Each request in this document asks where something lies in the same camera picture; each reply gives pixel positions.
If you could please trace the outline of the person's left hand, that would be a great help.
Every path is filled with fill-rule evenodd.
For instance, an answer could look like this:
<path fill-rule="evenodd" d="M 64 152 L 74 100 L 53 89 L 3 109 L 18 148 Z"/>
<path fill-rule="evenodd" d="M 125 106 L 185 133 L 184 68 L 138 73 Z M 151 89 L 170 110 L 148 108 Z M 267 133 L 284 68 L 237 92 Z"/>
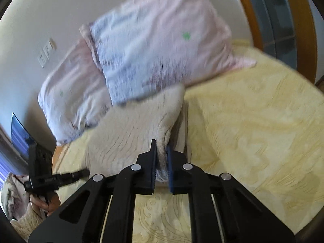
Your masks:
<path fill-rule="evenodd" d="M 30 203 L 32 209 L 40 216 L 42 212 L 46 212 L 50 216 L 60 206 L 60 199 L 57 193 L 49 193 L 47 195 L 47 202 L 41 200 L 39 197 L 31 194 Z"/>

